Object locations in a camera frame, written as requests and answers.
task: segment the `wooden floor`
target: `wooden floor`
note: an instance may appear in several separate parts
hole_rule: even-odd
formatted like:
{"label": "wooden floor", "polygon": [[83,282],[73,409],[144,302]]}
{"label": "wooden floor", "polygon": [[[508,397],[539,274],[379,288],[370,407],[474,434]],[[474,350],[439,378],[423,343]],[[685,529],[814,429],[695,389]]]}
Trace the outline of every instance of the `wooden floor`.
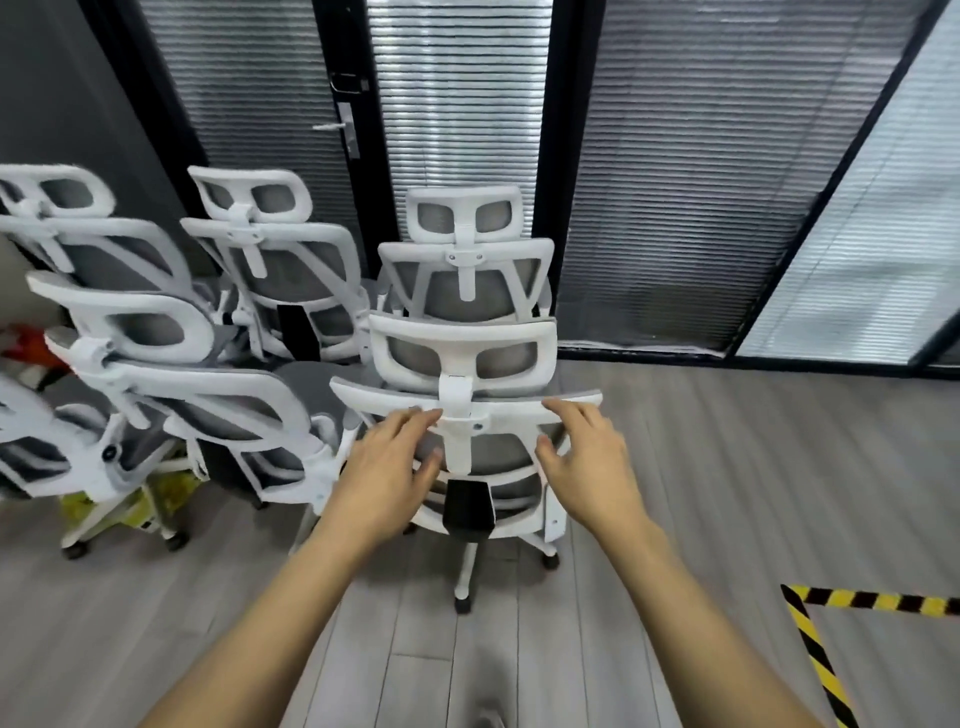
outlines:
{"label": "wooden floor", "polygon": [[[780,583],[960,595],[960,385],[564,362],[600,387],[643,494],[683,558],[827,725]],[[115,532],[63,561],[51,503],[0,507],[0,723],[128,728],[282,564],[299,509],[254,513],[204,487],[193,541]],[[350,586],[284,728],[679,726],[610,566],[574,526],[545,572],[516,542],[481,552],[468,617],[461,548],[419,532]],[[864,728],[960,715],[960,619],[811,607]]]}

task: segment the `door handle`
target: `door handle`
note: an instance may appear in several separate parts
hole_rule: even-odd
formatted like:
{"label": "door handle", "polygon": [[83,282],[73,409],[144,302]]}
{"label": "door handle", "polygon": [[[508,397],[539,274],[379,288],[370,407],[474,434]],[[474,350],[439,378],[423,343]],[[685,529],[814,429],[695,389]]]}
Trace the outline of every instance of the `door handle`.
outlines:
{"label": "door handle", "polygon": [[314,124],[314,132],[335,132],[338,130],[344,133],[344,143],[347,145],[347,156],[351,159],[360,158],[360,146],[357,144],[357,130],[353,124],[353,107],[348,101],[337,102],[337,112],[340,114],[339,124]]}

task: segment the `right hand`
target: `right hand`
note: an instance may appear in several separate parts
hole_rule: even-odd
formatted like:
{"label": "right hand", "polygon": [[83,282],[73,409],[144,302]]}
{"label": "right hand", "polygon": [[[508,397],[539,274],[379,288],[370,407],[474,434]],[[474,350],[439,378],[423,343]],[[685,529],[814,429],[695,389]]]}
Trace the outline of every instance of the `right hand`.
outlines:
{"label": "right hand", "polygon": [[564,422],[570,452],[561,457],[541,435],[537,458],[561,505],[598,540],[650,523],[623,435],[595,404],[549,398],[543,406]]}

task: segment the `forearm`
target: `forearm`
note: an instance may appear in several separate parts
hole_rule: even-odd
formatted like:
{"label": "forearm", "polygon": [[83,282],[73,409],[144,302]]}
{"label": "forearm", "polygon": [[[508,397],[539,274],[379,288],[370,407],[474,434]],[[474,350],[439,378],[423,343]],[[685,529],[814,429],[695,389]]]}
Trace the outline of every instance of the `forearm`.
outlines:
{"label": "forearm", "polygon": [[320,521],[250,610],[140,728],[273,728],[368,549]]}
{"label": "forearm", "polygon": [[662,530],[643,526],[600,541],[650,636],[684,727],[819,726],[713,604]]}

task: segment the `hand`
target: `hand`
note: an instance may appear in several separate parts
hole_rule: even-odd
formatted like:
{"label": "hand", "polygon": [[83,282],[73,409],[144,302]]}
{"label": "hand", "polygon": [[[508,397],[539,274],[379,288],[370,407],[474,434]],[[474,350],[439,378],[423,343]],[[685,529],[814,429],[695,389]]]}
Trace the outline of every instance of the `hand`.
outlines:
{"label": "hand", "polygon": [[440,472],[443,455],[434,450],[413,473],[414,449],[443,410],[417,408],[391,412],[358,441],[333,487],[320,520],[322,530],[372,550],[403,530],[426,499]]}
{"label": "hand", "polygon": [[537,440],[537,458],[561,505],[601,543],[650,524],[623,435],[594,404],[547,399],[570,436],[570,452],[557,454],[550,438]]}

